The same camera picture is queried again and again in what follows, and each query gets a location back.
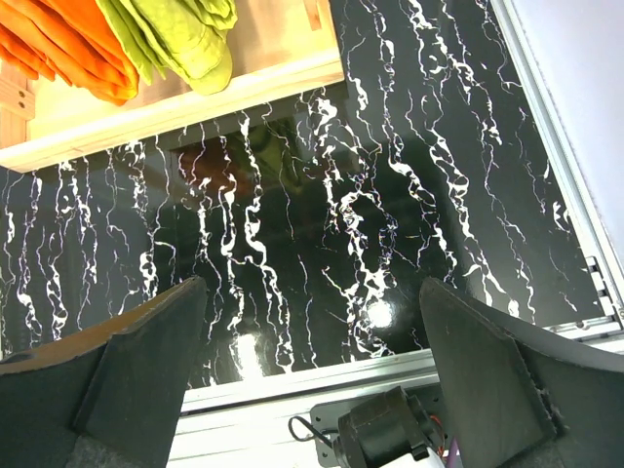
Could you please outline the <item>orange trousers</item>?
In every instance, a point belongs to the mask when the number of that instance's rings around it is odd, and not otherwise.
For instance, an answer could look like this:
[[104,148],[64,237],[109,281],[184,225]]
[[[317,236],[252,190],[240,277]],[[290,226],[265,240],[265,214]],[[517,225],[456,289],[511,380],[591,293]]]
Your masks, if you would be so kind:
[[95,1],[3,1],[1,60],[118,106],[138,93],[137,70]]

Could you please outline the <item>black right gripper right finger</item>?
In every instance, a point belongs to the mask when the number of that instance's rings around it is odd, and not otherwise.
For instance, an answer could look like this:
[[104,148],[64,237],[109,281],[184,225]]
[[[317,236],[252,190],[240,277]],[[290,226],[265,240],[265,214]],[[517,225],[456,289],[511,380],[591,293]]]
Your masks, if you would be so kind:
[[620,467],[623,358],[433,278],[419,292],[466,467]]

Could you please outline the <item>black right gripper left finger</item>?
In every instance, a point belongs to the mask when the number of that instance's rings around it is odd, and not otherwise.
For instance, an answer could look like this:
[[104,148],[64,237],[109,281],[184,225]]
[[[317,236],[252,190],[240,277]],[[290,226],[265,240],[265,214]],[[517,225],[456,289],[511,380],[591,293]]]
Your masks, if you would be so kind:
[[206,304],[193,277],[3,360],[2,466],[166,466]]

